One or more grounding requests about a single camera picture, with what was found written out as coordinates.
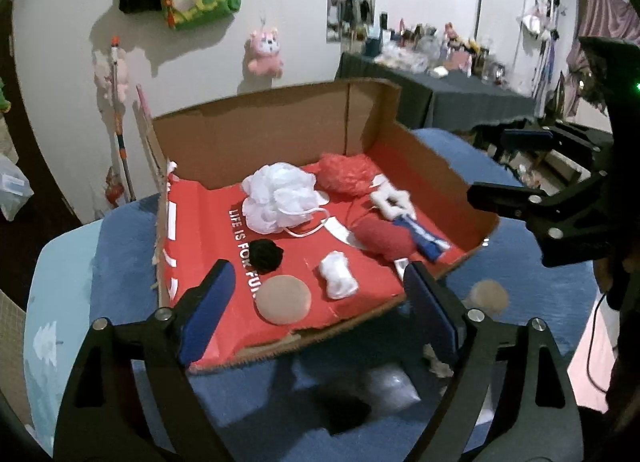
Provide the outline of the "pink curtain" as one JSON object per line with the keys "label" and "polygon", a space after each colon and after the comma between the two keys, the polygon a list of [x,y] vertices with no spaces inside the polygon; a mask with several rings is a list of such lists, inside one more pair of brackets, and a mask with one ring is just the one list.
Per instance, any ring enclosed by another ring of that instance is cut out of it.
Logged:
{"label": "pink curtain", "polygon": [[607,37],[614,40],[626,40],[639,43],[639,16],[624,0],[587,0],[585,18],[578,29],[578,37],[574,40],[570,54],[566,58],[568,75],[565,79],[564,116],[574,118],[578,109],[579,75],[589,69],[585,53],[580,47],[578,38]]}

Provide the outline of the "red mesh bath pouf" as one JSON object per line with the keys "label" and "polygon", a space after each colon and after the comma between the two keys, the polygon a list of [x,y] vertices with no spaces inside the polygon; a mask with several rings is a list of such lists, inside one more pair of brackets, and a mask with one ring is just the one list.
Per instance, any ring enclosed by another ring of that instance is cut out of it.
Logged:
{"label": "red mesh bath pouf", "polygon": [[318,162],[317,182],[323,190],[356,198],[370,191],[377,174],[378,167],[366,154],[323,153]]}

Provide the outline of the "pale pink hanging plush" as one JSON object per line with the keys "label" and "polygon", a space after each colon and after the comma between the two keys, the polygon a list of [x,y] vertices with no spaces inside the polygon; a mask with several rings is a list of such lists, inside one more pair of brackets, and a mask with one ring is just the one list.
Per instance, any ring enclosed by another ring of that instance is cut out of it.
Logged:
{"label": "pale pink hanging plush", "polygon": [[129,71],[126,63],[127,53],[122,48],[117,49],[116,59],[116,80],[113,80],[113,58],[96,57],[94,64],[94,78],[96,79],[96,87],[100,95],[113,104],[113,85],[116,85],[117,99],[123,104],[128,95],[129,90]]}

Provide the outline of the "white plastic bag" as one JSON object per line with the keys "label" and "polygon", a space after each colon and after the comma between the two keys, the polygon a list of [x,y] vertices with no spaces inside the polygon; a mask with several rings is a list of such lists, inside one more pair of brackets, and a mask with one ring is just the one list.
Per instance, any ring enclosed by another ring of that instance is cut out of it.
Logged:
{"label": "white plastic bag", "polygon": [[20,168],[4,154],[0,156],[0,174],[1,213],[8,222],[12,222],[34,192]]}

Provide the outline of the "small white sock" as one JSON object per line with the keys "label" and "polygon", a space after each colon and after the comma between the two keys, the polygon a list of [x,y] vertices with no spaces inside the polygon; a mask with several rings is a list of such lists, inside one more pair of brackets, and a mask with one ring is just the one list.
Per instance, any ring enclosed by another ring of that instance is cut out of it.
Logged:
{"label": "small white sock", "polygon": [[350,272],[348,258],[343,252],[329,253],[320,262],[319,271],[326,280],[326,296],[330,300],[342,300],[357,293],[358,282]]}

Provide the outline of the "cream fluffy scrunchie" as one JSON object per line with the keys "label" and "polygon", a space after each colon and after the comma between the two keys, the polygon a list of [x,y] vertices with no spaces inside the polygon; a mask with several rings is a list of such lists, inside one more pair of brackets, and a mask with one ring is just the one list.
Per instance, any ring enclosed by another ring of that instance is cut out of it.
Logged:
{"label": "cream fluffy scrunchie", "polygon": [[443,380],[444,378],[451,378],[454,375],[454,372],[452,372],[448,364],[438,359],[431,344],[426,344],[423,347],[423,357],[430,364],[430,372],[433,373],[436,378]]}

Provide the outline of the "pink plush toy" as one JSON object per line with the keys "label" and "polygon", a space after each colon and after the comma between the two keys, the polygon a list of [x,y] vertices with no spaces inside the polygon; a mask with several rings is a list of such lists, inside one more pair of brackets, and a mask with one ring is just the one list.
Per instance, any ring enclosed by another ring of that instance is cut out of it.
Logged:
{"label": "pink plush toy", "polygon": [[254,31],[250,34],[250,61],[247,69],[256,76],[280,78],[283,71],[280,50],[277,29]]}

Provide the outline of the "orange handled mop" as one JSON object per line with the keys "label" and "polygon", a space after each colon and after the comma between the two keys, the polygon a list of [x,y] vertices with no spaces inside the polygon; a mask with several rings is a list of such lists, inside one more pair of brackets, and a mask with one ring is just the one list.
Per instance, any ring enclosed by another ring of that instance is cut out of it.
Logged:
{"label": "orange handled mop", "polygon": [[124,113],[125,102],[129,89],[128,68],[126,65],[126,52],[120,48],[119,37],[114,35],[111,39],[111,85],[112,106],[114,110],[115,135],[118,145],[122,171],[124,172],[127,191],[130,201],[136,200],[134,185],[131,181],[126,144],[124,139]]}

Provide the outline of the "light blue blanket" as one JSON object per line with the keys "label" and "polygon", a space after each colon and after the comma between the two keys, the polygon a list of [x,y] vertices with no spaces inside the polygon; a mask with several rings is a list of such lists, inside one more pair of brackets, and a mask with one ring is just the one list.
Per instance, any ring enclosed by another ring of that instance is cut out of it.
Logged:
{"label": "light blue blanket", "polygon": [[92,267],[101,225],[92,222],[46,244],[32,277],[24,375],[30,431],[49,454],[70,370],[89,327]]}

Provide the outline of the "beige round powder puff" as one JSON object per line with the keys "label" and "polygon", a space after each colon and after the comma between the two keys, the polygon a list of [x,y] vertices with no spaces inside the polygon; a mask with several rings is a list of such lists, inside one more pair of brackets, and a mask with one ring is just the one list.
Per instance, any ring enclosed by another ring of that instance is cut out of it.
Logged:
{"label": "beige round powder puff", "polygon": [[255,295],[255,306],[266,321],[276,326],[288,326],[308,315],[311,292],[302,280],[280,274],[260,286]]}

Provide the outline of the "white mesh bath pouf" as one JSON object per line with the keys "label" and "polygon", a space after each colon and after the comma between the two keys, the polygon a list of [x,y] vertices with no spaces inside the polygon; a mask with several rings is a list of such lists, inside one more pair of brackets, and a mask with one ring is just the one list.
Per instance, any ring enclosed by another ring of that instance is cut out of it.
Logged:
{"label": "white mesh bath pouf", "polygon": [[321,205],[317,178],[285,162],[262,166],[241,182],[245,193],[241,210],[249,230],[270,236],[283,234],[306,238],[331,217]]}

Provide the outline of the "black pompom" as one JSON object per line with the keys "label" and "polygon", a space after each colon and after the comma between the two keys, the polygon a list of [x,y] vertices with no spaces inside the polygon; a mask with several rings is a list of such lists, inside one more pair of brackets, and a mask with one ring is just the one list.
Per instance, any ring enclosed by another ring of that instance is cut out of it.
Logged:
{"label": "black pompom", "polygon": [[257,239],[248,244],[248,260],[258,274],[270,274],[282,264],[284,251],[270,239]]}

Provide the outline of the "red-lined cardboard box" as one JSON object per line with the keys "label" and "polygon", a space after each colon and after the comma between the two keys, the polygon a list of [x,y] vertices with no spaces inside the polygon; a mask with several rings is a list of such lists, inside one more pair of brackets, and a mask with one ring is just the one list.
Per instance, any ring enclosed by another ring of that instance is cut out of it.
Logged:
{"label": "red-lined cardboard box", "polygon": [[347,241],[352,226],[376,217],[366,196],[326,192],[322,208],[274,235],[278,274],[304,282],[311,306],[302,320],[273,324],[254,298],[265,276],[250,264],[242,182],[261,167],[288,163],[317,174],[322,156],[364,154],[378,174],[409,193],[419,224],[448,243],[427,264],[441,277],[471,257],[498,224],[466,198],[466,182],[431,147],[398,123],[399,88],[384,80],[341,80],[265,90],[154,118],[165,182],[157,219],[158,299],[174,306],[218,260],[235,289],[192,372],[272,358],[345,332],[405,298],[393,264]]}

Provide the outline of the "red knitted pouch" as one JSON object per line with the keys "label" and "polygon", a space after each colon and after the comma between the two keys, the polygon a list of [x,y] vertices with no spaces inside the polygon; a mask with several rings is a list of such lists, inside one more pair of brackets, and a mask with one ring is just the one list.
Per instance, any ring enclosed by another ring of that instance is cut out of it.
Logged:
{"label": "red knitted pouch", "polygon": [[387,220],[365,218],[352,227],[355,238],[372,254],[389,262],[411,256],[416,244],[410,231]]}

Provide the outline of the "white refrigerator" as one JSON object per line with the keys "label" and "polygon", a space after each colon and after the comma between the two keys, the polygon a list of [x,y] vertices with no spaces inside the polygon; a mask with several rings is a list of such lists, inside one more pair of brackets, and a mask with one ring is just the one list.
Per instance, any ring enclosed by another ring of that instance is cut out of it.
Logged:
{"label": "white refrigerator", "polygon": [[548,68],[551,0],[480,0],[476,36],[506,69],[506,86],[536,97]]}

